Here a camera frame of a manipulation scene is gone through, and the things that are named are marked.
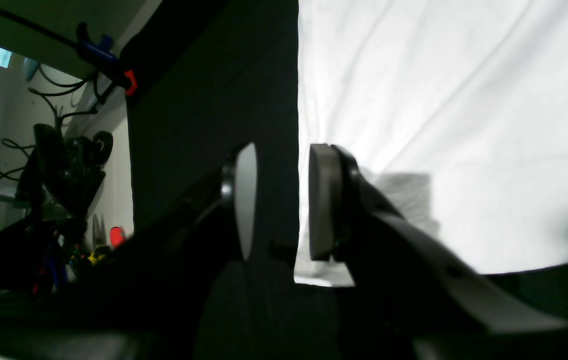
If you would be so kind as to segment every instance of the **black fabric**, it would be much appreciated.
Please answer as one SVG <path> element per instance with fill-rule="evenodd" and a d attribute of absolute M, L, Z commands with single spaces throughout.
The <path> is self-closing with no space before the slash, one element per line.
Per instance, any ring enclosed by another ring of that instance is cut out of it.
<path fill-rule="evenodd" d="M 133 70 L 137 91 L 128 105 L 137 104 L 188 47 L 202 34 L 228 0 L 163 1 L 143 30 L 122 49 L 119 61 Z"/>
<path fill-rule="evenodd" d="M 489 279 L 534 308 L 568 319 L 568 264 Z"/>
<path fill-rule="evenodd" d="M 179 13 L 181 3 L 169 3 L 158 11 L 188 16 Z M 149 91 L 127 100 L 137 229 L 158 219 L 232 148 L 256 143 L 252 254 L 245 264 L 229 265 L 213 285 L 195 347 L 198 359 L 339 358 L 334 291 L 293 283 L 297 9 L 295 0 L 230 2 L 171 68 L 153 69 L 163 76 Z M 152 31 L 141 32 L 128 47 L 161 49 L 165 39 L 179 36 L 175 22 L 147 25 L 144 30 Z"/>

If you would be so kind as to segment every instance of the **white fabric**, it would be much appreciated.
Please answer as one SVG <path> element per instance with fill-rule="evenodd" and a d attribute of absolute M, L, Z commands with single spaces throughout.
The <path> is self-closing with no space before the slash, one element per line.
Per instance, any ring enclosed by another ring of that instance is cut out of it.
<path fill-rule="evenodd" d="M 308 151 L 338 144 L 409 221 L 478 272 L 568 263 L 567 0 L 302 0 L 300 242 Z"/>

